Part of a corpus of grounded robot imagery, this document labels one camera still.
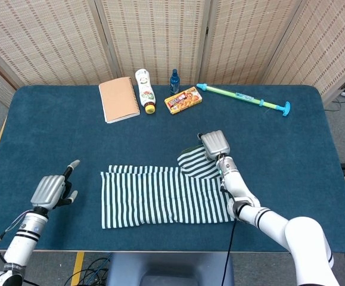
cable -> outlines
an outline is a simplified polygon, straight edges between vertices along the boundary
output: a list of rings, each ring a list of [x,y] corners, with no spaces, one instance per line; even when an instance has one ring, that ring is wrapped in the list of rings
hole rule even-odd
[[[223,156],[222,156],[222,161],[221,161],[221,176],[222,176],[222,182],[225,181],[225,177],[224,177],[224,174],[223,174],[223,172],[222,172],[222,170],[224,169],[224,159],[225,159],[225,157],[226,157],[226,155],[223,155]],[[222,183],[222,185],[221,185],[220,191],[221,191],[221,192],[226,192],[226,193],[228,193],[229,196],[233,199],[233,202],[236,203],[235,198],[233,197],[233,195],[232,195],[227,189],[225,189],[223,183]],[[223,274],[223,276],[222,276],[221,286],[224,285],[224,281],[225,281],[226,267],[228,266],[229,255],[230,255],[231,249],[232,249],[233,235],[234,235],[234,229],[235,229],[235,227],[236,227],[236,222],[237,222],[237,220],[234,219],[234,221],[233,221],[233,227],[232,227],[231,240],[230,240],[230,242],[229,242],[228,253],[226,254],[225,267],[224,267],[224,274]]]
[[[78,282],[77,285],[73,286],[105,286],[107,274],[108,274],[108,268],[104,268],[107,262],[110,262],[110,258],[112,257],[112,253],[109,254],[108,257],[101,257],[96,260],[94,260],[86,269],[82,269],[81,271],[78,271],[74,273],[72,276],[70,276],[67,281],[65,282],[64,286],[68,284],[68,282],[77,274],[84,272],[82,279]],[[98,268],[94,268],[93,265],[96,264],[96,262],[100,260],[105,260],[100,264]]]
[[[29,285],[33,285],[33,286],[40,286],[39,284],[36,284],[36,283],[30,282],[30,281],[25,280],[25,279],[24,279],[24,282],[25,282],[26,284],[29,284]]]
[[[343,103],[345,103],[345,101],[340,101],[339,98],[337,97],[336,98],[336,101],[332,101],[332,103],[337,103],[339,108],[338,109],[325,109],[325,111],[332,111],[332,112],[335,112],[335,111],[340,111],[341,110],[341,105]]]
[[[225,267],[224,267],[224,274],[223,274],[223,276],[222,276],[221,286],[224,286],[225,275],[226,275],[226,267],[227,267],[227,265],[228,265],[229,255],[230,255],[230,253],[231,253],[232,242],[233,242],[233,235],[234,235],[234,229],[235,229],[235,227],[236,227],[236,221],[237,221],[237,220],[234,220],[234,222],[233,222],[231,240],[230,240],[230,242],[229,242],[228,253],[226,254],[226,261],[225,261]]]
[[[91,281],[94,277],[97,276],[97,274],[98,274],[98,272],[101,270],[101,268],[109,261],[110,257],[111,257],[111,256],[108,256],[107,259],[105,260],[105,262],[101,264],[101,266],[98,268],[97,271],[95,271],[94,275],[90,277],[90,279],[88,280],[88,283],[87,283],[88,285],[90,285],[90,284],[89,284],[90,281]]]
[[[33,210],[26,210],[23,212],[21,215],[19,215],[13,222],[11,222],[11,225],[6,228],[5,232],[11,231],[12,229],[15,228],[15,226],[18,225],[18,223],[22,220],[22,218],[28,213],[32,212]]]

spiral notebook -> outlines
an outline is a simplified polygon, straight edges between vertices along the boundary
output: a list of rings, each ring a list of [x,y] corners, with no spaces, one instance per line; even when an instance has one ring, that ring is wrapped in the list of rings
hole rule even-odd
[[[107,123],[117,122],[140,114],[131,78],[121,77],[99,85],[103,113]]]

blue table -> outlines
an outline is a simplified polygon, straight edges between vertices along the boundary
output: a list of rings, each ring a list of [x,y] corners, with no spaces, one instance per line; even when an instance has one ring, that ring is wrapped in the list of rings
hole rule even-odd
[[[0,143],[0,233],[31,208],[40,179],[73,160],[70,180],[79,196],[49,214],[37,249],[225,251],[232,223],[101,228],[101,177],[109,164],[177,166],[178,154],[198,144],[196,134],[223,130],[244,180],[263,206],[287,219],[310,216],[334,251],[345,251],[345,183],[321,98],[310,86],[219,86],[292,110],[276,110],[210,92],[176,115],[154,86],[156,113],[106,124],[97,86],[26,86],[13,98]],[[14,232],[0,248],[7,248]],[[239,223],[233,251],[284,251]]]

green and white striped shirt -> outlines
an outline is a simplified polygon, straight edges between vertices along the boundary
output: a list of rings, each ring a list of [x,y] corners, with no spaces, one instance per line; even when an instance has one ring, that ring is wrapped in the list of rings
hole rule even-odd
[[[178,157],[179,167],[109,165],[102,177],[102,228],[143,223],[219,223],[233,220],[229,195],[203,146]]]

yellow cap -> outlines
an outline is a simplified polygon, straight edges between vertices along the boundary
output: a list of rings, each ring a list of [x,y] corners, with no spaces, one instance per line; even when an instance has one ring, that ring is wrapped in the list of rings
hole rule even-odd
[[[146,107],[146,113],[147,114],[152,114],[155,112],[155,106],[153,104],[148,104]]]

